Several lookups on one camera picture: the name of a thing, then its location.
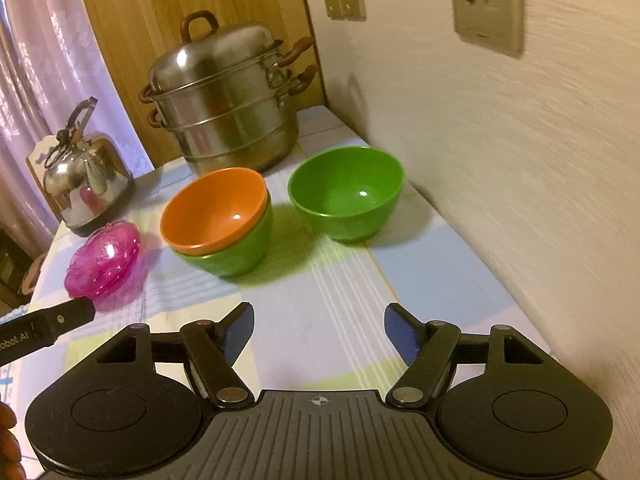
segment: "human hand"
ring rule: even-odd
[[[20,459],[20,444],[14,436],[11,428],[17,424],[14,410],[12,410],[4,402],[0,402],[0,470],[6,480],[26,480],[27,475],[24,472]]]

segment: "plaid tablecloth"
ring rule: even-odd
[[[29,403],[66,370],[130,323],[177,331],[195,319],[219,320],[241,301],[255,308],[255,331],[235,369],[254,391],[377,388],[384,394],[405,370],[386,339],[383,311],[401,303],[421,320],[442,319],[463,332],[510,324],[548,351],[525,314],[458,234],[409,184],[388,225],[365,244],[344,246],[317,235],[290,204],[287,182],[309,156],[364,145],[325,107],[299,113],[300,138],[266,181],[274,226],[266,259],[253,272],[223,280],[185,264],[159,235],[167,202],[194,180],[183,159],[136,181],[124,218],[143,236],[143,256],[116,294],[98,302],[92,323],[0,369],[0,397],[18,416],[16,435],[28,477],[42,471],[24,434]],[[63,279],[84,243],[61,225],[29,309],[68,300]],[[17,310],[11,316],[26,312]],[[456,380],[481,367],[460,367]],[[158,371],[186,383],[180,365]]]

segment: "pink glass bowl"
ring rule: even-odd
[[[140,253],[140,232],[119,220],[92,234],[66,270],[65,288],[72,298],[105,298],[122,284]]]

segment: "bowl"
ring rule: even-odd
[[[267,185],[248,168],[225,168],[191,182],[167,204],[160,233],[174,251],[189,256],[220,252],[260,221]]]
[[[71,257],[64,286],[71,298],[105,298],[123,283],[140,254],[140,232],[119,220],[93,233]]]
[[[388,153],[346,146],[304,162],[289,179],[289,197],[313,226],[333,240],[371,238],[398,204],[404,171]]]
[[[247,236],[223,251],[206,256],[187,256],[176,252],[188,264],[215,274],[216,276],[240,276],[253,270],[264,258],[271,239],[273,209],[271,196],[267,198],[264,215]]]

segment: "finger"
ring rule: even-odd
[[[27,480],[27,475],[21,464],[9,464],[4,468],[6,480]]]
[[[7,406],[4,402],[0,402],[0,426],[6,430],[10,430],[17,424],[14,410]]]
[[[4,430],[0,433],[0,451],[9,462],[18,463],[22,458],[18,439],[9,430]]]

